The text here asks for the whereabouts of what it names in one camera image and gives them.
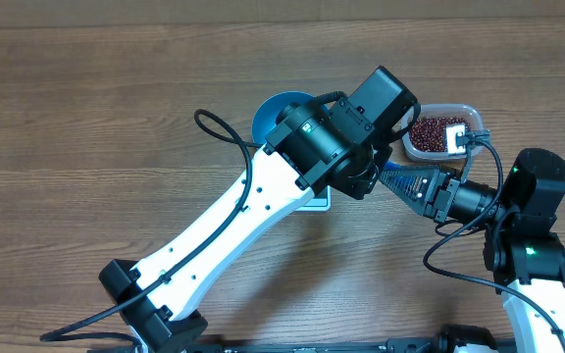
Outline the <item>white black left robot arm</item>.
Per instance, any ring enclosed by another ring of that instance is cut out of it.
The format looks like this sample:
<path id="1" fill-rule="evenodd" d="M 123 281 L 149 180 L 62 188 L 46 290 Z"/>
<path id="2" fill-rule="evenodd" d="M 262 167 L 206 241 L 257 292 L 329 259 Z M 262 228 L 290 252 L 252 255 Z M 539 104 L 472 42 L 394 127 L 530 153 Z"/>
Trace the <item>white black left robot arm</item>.
<path id="1" fill-rule="evenodd" d="M 219 276 L 263 232 L 332 187 L 369 194 L 399 138 L 393 127 L 417 97 L 377 67 L 351 94 L 331 92 L 281 109 L 237 181 L 156 252 L 114 260 L 99 279 L 137 352 L 181 352 L 207 327 L 197 307 Z"/>

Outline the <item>teal plastic bowl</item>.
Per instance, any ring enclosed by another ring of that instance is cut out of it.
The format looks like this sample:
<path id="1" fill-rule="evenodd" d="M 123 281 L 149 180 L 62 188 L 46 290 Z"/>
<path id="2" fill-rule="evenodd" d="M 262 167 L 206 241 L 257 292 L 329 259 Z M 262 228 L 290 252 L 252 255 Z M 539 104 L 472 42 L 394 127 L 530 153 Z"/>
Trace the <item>teal plastic bowl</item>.
<path id="1" fill-rule="evenodd" d="M 291 103 L 306 103 L 314 96 L 302 91 L 285 91 L 265 100 L 257 109 L 251 124 L 251 137 L 254 143 L 264 144 L 266 135 L 276 126 L 280 111 Z"/>

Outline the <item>clear plastic container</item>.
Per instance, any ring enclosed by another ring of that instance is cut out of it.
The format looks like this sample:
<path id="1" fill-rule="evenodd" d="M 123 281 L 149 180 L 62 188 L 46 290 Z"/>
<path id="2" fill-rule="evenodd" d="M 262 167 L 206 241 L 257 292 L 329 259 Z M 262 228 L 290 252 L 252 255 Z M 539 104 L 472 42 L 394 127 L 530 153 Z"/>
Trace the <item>clear plastic container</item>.
<path id="1" fill-rule="evenodd" d="M 421 117 L 459 117 L 470 123 L 470 130 L 483 130 L 484 124 L 481 115 L 473 107 L 465 104 L 424 104 L 421 106 Z M 465 159 L 463 155 L 449 155 L 447 152 L 422 152 L 416 149 L 410 140 L 409 131 L 402 137 L 405 153 L 413 161 L 419 162 L 444 162 Z"/>

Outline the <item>white digital kitchen scale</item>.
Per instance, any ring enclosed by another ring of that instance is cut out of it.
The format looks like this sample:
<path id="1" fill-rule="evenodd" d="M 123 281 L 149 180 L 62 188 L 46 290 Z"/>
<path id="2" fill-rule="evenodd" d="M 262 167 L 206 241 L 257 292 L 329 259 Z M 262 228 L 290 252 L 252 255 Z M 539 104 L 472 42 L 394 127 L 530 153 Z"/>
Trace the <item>white digital kitchen scale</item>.
<path id="1" fill-rule="evenodd" d="M 332 191 L 328 186 L 315 197 L 309 200 L 304 206 L 297 209 L 297 212 L 327 212 L 332 205 Z"/>

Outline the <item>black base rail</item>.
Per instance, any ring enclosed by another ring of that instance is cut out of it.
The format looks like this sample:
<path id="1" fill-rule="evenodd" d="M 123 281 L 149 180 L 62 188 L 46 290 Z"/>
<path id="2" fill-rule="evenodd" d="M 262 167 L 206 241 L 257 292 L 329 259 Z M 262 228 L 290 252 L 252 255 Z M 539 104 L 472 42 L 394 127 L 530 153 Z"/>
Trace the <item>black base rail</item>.
<path id="1" fill-rule="evenodd" d="M 384 342 L 298 343 L 230 345 L 193 344 L 187 353 L 431 353 L 500 352 L 517 353 L 514 339 L 496 340 L 486 328 L 445 325 L 433 337 L 388 338 Z"/>

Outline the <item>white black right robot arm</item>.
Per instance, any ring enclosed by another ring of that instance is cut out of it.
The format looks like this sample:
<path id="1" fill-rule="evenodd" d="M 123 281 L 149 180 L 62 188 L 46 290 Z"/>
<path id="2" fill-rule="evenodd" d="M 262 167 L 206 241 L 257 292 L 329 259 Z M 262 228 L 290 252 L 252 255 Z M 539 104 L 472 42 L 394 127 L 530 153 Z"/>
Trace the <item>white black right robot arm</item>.
<path id="1" fill-rule="evenodd" d="M 565 352 L 565 247 L 552 227 L 565 195 L 565 160 L 522 150 L 494 189 L 444 166 L 387 167 L 380 182 L 439 226 L 486 234 L 483 257 L 519 352 Z"/>

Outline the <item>blue measuring scoop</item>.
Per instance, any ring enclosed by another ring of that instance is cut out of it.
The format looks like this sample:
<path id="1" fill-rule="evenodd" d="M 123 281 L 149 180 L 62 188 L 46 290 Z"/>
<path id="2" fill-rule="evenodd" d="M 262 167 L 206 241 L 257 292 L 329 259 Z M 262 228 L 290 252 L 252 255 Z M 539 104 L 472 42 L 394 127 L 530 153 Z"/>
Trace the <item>blue measuring scoop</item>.
<path id="1" fill-rule="evenodd" d="M 385 170 L 401 170 L 402 166 L 391 161 L 387 161 L 384 166 Z"/>

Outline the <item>red adzuki beans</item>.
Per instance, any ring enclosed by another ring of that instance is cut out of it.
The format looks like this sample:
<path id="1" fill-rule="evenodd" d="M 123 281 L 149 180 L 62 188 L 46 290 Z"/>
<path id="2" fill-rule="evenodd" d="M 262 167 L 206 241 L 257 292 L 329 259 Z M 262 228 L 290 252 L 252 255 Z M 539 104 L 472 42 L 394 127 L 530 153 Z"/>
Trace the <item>red adzuki beans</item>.
<path id="1" fill-rule="evenodd" d="M 412 145 L 422 152 L 446 152 L 446 129 L 470 123 L 459 117 L 421 117 L 409 130 Z"/>

